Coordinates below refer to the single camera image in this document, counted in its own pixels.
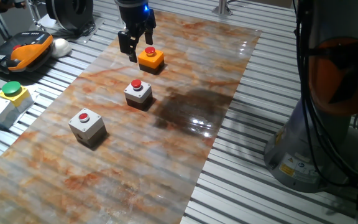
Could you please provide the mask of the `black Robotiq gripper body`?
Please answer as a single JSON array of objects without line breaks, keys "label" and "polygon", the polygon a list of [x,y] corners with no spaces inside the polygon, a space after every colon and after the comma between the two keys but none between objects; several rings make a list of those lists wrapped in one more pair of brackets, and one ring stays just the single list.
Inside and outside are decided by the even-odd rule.
[{"label": "black Robotiq gripper body", "polygon": [[148,0],[116,0],[116,5],[127,33],[131,36],[153,35],[156,21]]}]

